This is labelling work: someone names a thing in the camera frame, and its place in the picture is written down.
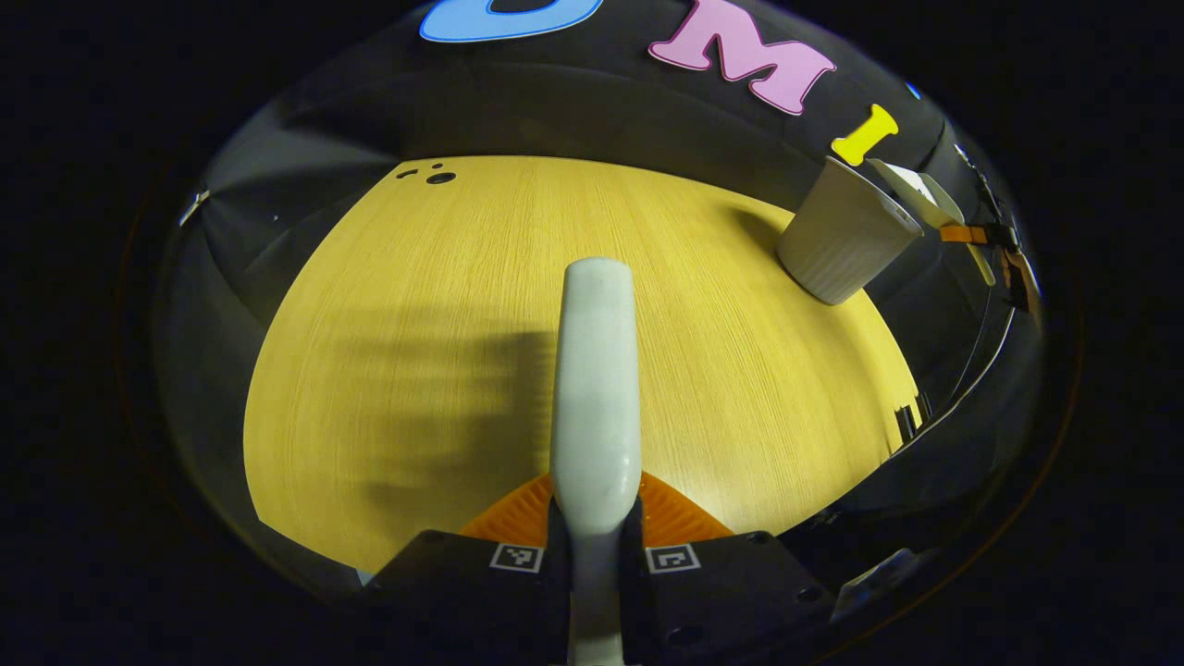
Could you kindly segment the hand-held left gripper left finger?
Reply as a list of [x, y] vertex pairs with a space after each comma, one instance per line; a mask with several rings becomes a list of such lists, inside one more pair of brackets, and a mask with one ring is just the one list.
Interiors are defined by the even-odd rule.
[[549, 474], [453, 534], [427, 529], [366, 585], [419, 665], [565, 665], [572, 558]]

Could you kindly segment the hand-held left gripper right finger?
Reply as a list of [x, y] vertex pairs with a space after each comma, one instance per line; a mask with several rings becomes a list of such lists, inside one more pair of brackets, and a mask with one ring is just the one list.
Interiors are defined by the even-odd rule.
[[652, 474], [619, 543], [619, 611], [628, 665], [748, 665], [807, 642], [834, 594], [774, 534], [723, 526]]

